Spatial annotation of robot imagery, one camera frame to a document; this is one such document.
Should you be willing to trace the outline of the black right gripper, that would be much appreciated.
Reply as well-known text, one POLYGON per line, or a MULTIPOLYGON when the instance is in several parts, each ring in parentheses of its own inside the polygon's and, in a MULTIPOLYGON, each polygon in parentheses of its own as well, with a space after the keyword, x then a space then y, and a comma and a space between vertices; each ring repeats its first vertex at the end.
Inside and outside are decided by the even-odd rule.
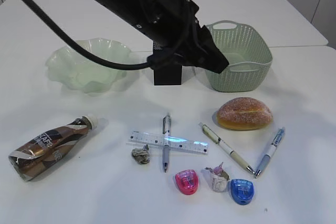
POLYGON ((151 69, 176 63, 221 73, 229 65, 211 32, 199 25, 198 10, 192 0, 146 0, 146 34, 161 48, 146 59, 151 69))

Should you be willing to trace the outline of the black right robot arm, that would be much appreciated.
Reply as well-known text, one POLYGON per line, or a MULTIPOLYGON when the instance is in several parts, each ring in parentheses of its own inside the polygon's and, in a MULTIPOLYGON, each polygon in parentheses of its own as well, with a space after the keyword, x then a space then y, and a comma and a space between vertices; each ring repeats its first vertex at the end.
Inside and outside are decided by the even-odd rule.
POLYGON ((210 31, 199 25, 192 0, 95 1, 159 46, 146 60, 152 69, 175 63, 221 73, 229 65, 210 31))

